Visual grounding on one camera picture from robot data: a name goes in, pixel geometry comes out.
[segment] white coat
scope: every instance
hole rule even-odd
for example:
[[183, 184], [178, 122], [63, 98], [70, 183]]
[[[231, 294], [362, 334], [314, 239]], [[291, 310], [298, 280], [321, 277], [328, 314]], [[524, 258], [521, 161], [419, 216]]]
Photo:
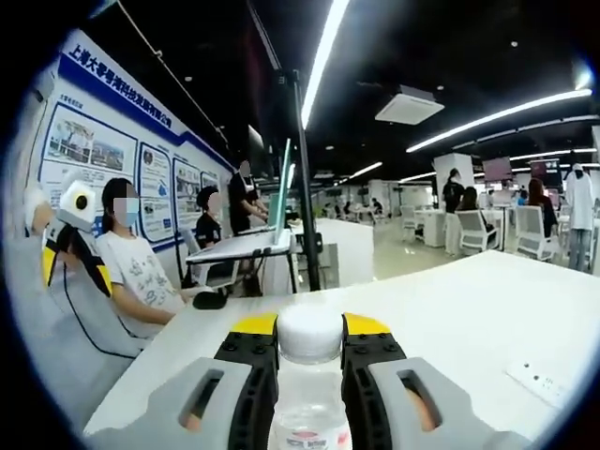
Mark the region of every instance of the white coat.
[[571, 230], [593, 230], [592, 179], [586, 173], [577, 178], [574, 173], [567, 177], [566, 201], [571, 206]]

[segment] white bottle cap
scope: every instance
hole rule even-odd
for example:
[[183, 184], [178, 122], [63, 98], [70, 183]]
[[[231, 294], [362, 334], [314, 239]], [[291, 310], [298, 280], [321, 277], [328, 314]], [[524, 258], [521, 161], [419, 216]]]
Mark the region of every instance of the white bottle cap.
[[282, 355], [294, 363], [320, 364], [339, 356], [344, 323], [323, 305], [293, 305], [277, 317]]

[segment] black ceiling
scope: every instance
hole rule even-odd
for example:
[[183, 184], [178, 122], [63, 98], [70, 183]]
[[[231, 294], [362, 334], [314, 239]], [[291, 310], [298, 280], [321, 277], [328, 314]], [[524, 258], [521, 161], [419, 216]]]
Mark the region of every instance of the black ceiling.
[[[244, 2], [122, 0], [133, 20], [201, 105], [221, 137], [166, 74], [118, 6], [84, 29], [108, 54], [224, 155], [248, 148], [257, 127], [248, 82]], [[284, 68], [304, 86], [331, 0], [254, 0]], [[509, 128], [589, 114], [587, 98], [522, 112], [414, 154], [405, 149], [449, 128], [528, 100], [570, 91], [581, 54], [539, 26], [518, 0], [351, 0], [323, 75], [307, 130], [311, 169], [399, 179], [430, 171], [452, 146]], [[444, 109], [417, 126], [375, 120], [408, 85], [434, 94]], [[544, 127], [460, 149], [501, 155], [593, 146], [590, 123]]]

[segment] person standing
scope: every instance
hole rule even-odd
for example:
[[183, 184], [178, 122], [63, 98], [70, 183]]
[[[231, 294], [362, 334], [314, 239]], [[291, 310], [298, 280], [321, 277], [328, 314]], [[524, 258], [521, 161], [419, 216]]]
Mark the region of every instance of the person standing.
[[256, 185], [250, 175], [250, 163], [243, 159], [239, 170], [233, 175], [228, 185], [230, 222], [234, 235], [250, 229], [250, 216], [267, 220], [267, 208], [258, 198]]
[[460, 252], [460, 222], [454, 214], [460, 204], [464, 192], [460, 184], [460, 173], [458, 169], [452, 169], [448, 181], [443, 187], [442, 198], [446, 208], [446, 253], [457, 255]]
[[592, 240], [594, 197], [592, 179], [580, 164], [573, 166], [573, 173], [566, 188], [566, 201], [571, 206], [569, 268], [583, 272]]

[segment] white t-shirt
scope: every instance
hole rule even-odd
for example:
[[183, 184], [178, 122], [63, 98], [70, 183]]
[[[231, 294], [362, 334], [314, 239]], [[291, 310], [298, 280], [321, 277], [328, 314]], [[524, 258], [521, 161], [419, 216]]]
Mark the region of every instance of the white t-shirt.
[[[97, 239], [97, 248], [107, 264], [111, 281], [123, 284], [139, 301], [172, 313], [184, 307], [181, 295], [167, 278], [148, 241], [142, 237], [127, 239], [107, 232]], [[140, 322], [117, 312], [126, 329], [137, 338], [153, 338], [162, 329], [162, 325]]]

